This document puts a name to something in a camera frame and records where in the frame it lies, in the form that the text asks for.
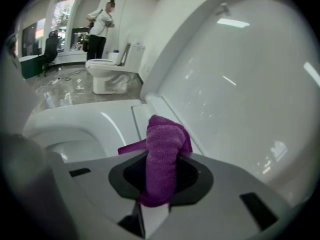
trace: white shirt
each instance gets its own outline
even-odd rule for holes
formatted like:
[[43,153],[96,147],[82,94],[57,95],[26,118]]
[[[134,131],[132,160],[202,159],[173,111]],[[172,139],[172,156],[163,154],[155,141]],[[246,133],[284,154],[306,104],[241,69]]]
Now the white shirt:
[[94,26],[91,28],[89,35],[107,38],[108,27],[106,27],[106,24],[109,19],[112,19],[112,17],[110,14],[106,13],[105,10],[102,10],[101,13],[100,11],[101,9],[88,14],[90,18],[95,19]]

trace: floor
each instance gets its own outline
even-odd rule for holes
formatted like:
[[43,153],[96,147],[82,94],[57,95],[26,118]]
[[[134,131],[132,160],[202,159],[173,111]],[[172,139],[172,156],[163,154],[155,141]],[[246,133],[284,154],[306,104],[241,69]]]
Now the floor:
[[[57,78],[70,75],[70,78]],[[60,66],[58,71],[52,69],[44,77],[34,76],[26,80],[39,97],[38,105],[33,114],[57,107],[119,100],[140,99],[142,85],[137,76],[128,84],[127,94],[97,95],[93,93],[93,77],[87,72],[84,65]]]

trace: toilet base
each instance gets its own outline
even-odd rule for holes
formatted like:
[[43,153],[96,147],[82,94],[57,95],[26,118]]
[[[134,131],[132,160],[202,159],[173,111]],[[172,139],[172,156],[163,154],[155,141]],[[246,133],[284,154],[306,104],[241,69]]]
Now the toilet base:
[[93,77],[93,92],[98,95],[126,94],[134,73],[114,71],[107,77]]

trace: purple towel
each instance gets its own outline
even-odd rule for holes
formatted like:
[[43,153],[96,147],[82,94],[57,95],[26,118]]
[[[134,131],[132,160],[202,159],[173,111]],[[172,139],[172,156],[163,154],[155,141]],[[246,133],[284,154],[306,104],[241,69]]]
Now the purple towel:
[[145,192],[140,203],[157,207],[169,202],[177,184],[176,160],[181,152],[192,152],[190,136],[185,128],[162,116],[149,119],[146,139],[121,147],[119,155],[137,150],[149,150],[146,157]]

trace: standing person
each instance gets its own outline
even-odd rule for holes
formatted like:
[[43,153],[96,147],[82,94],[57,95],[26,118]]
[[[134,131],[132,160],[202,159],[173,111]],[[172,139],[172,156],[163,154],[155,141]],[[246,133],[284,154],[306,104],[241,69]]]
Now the standing person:
[[89,32],[88,52],[86,60],[101,59],[106,44],[108,28],[114,28],[113,19],[110,13],[116,7],[115,0],[110,0],[105,6],[105,10],[95,10],[88,14],[86,19],[94,23]]

